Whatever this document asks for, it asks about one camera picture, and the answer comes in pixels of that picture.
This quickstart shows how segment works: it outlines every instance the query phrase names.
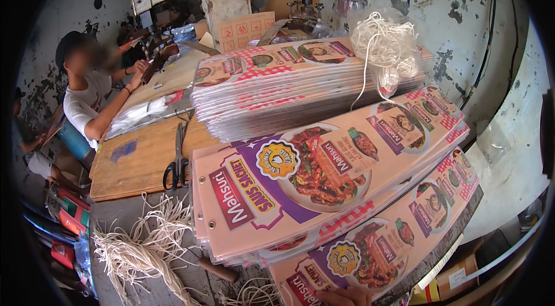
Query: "black cable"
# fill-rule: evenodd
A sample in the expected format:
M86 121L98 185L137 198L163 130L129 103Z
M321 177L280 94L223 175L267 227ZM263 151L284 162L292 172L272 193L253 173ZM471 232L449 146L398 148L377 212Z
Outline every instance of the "black cable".
M516 41L515 41L515 49L513 50L513 57L510 60L510 71L509 71L509 83L507 84L507 92L505 93L505 98L509 95L510 86L513 83L513 69L515 67L515 57L517 55L518 49L518 22L517 22L517 10L515 8L515 0L510 0L513 4L513 15L515 16L515 33L516 33Z
M489 49L491 48L491 41L493 39L493 27L494 27L494 24L495 24L495 10L496 10L496 7L497 7L497 0L492 0L490 4L492 4L492 9L491 9L491 16L492 17L491 17L491 24L490 24L490 27L489 27L489 37L488 37L488 40L487 40L486 52L484 53L484 59L482 60L482 66L480 67L480 71L478 72L478 76L476 77L476 81L474 82L474 86L472 86L470 88L470 92L468 93L465 100L462 102L461 110L463 108L465 108L466 104L470 100L470 97L472 96L472 94L474 93L476 88L478 87L478 84L480 83L480 80L482 78L482 73L484 72L484 69L486 68Z

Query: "white wall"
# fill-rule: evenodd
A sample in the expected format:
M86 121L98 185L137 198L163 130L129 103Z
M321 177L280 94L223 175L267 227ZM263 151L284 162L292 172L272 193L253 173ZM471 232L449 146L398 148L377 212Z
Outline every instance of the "white wall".
M405 10L420 31L419 44L436 55L434 61L425 64L426 81L437 81L448 97L460 105L463 100L461 92L469 92L482 63L489 33L490 1L466 0L466 6L462 0L394 0L395 6L392 0L368 0L368 3L371 8L398 7ZM514 76L522 59L528 31L528 15L521 1L516 0L520 47ZM342 26L345 19L334 17L333 0L323 0L322 3L323 22L333 27ZM452 4L459 5L454 12L461 14L461 23L449 16ZM471 128L467 141L476 136L477 122L492 119L506 93L516 35L511 0L497 0L494 31L487 71L463 110Z
M67 77L59 75L55 65L56 47L66 33L84 31L86 21L99 23L97 39L100 43L114 43L118 35L119 23L125 13L132 14L130 0L102 0L98 10L94 0L52 0L40 13L33 30L17 80L18 86L26 92L22 99L20 117L34 129L44 129L48 119L57 107L56 95L65 90ZM59 140L47 143L42 151L45 156L49 150L59 149ZM16 179L24 195L36 205L42 203L45 180L31 173L21 159L21 150L15 150L14 169Z

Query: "person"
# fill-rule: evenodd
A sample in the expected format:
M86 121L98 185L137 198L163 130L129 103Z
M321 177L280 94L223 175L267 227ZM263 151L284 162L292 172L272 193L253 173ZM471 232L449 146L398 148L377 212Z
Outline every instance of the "person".
M371 306L372 295L367 289L347 287L330 288L327 292L316 291L316 297L335 306Z
M118 37L115 39L115 42L118 44L118 46L121 46L129 41L132 31L129 29L129 26L125 21L121 22L119 26L120 28L118 32Z
M12 137L15 140L15 145L23 151L23 157L27 167L32 173L41 175L48 182L54 182L60 187L74 192L82 197L89 194L90 186L86 188L79 188L68 180L59 168L54 165L44 154L39 150L45 142L47 135L44 131L32 131L19 119L19 112L21 111L21 98L25 93L19 87L16 88L16 99L13 105L13 118L12 118Z
M56 49L55 61L61 72L68 77L68 87L63 107L67 119L85 136L89 145L96 150L98 141L123 103L141 84L141 77L148 67L144 60L137 60L131 67L122 68L111 76L92 70L90 38L72 31L66 34ZM135 73L131 81L110 102L105 95L112 89L112 81L119 81Z

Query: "wooden handle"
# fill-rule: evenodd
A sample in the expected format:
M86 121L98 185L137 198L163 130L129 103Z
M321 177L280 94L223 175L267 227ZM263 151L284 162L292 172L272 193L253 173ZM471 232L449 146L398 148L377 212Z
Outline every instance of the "wooden handle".
M219 278L225 279L226 281L232 283L237 281L237 279L239 278L239 275L235 271L225 268L222 265L213 265L210 261L210 258L205 256L199 258L199 266L208 272L212 272Z

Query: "wooden table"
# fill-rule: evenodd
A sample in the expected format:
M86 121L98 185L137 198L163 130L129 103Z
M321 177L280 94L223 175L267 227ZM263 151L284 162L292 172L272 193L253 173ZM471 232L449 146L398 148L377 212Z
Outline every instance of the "wooden table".
M183 122L179 117L170 117L103 142L89 174L93 180L91 199L105 201L163 191L162 176L175 159L175 132L179 122ZM136 141L133 152L115 158L118 148L133 141ZM191 150L216 143L218 139L212 138L204 124L193 117L183 141L182 155L189 158Z

